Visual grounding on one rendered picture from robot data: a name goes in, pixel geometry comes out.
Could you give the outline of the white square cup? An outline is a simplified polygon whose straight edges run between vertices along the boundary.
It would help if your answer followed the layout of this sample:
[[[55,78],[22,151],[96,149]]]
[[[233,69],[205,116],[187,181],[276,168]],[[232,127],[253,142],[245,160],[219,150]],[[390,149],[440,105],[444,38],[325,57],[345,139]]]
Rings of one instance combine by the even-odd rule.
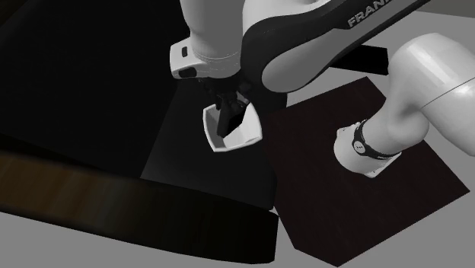
[[[241,124],[226,137],[217,135],[220,112],[215,105],[202,111],[202,123],[207,142],[214,152],[229,152],[253,145],[263,138],[260,118],[253,104],[248,104]]]

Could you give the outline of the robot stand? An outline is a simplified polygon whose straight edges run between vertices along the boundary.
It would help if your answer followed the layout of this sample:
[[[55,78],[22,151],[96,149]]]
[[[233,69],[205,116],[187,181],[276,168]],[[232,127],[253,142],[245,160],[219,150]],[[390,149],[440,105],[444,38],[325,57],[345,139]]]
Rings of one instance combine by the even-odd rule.
[[[425,143],[376,177],[335,158],[339,128],[372,116],[384,95],[360,78],[271,113],[263,147],[277,176],[275,207],[295,249],[333,266],[387,240],[468,193]]]

